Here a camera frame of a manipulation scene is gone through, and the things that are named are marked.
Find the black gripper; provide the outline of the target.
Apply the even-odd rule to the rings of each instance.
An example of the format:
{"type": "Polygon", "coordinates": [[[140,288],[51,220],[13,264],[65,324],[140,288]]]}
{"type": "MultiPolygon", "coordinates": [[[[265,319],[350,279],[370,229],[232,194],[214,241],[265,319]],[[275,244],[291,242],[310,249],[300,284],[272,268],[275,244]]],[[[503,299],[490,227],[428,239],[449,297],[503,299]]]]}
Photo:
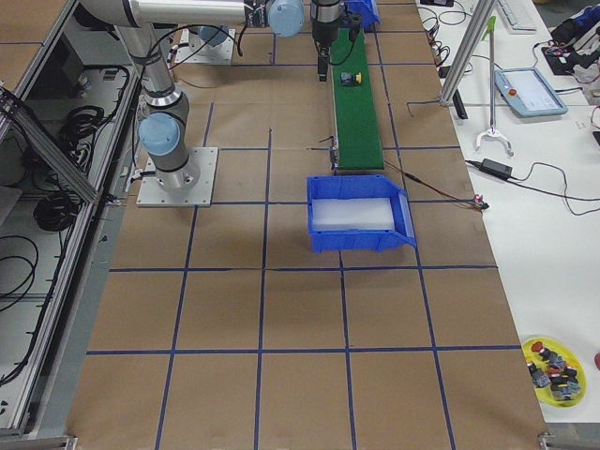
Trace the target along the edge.
{"type": "Polygon", "coordinates": [[[338,38],[338,1],[315,0],[310,4],[312,37],[317,43],[317,73],[320,82],[327,81],[328,48],[338,38]]]}

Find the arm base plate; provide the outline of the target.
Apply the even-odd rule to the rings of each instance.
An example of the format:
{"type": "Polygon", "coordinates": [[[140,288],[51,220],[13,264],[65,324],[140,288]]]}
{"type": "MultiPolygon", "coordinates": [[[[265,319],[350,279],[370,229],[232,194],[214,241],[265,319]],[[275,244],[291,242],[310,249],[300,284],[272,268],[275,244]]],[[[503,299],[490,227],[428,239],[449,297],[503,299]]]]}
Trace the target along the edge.
{"type": "Polygon", "coordinates": [[[233,59],[235,30],[229,28],[230,37],[221,45],[211,47],[201,43],[197,34],[199,27],[182,32],[172,62],[174,64],[229,65],[233,59]]]}
{"type": "Polygon", "coordinates": [[[136,204],[141,207],[210,207],[218,149],[190,147],[187,165],[177,172],[162,172],[148,158],[145,170],[154,172],[141,181],[136,204]]]}

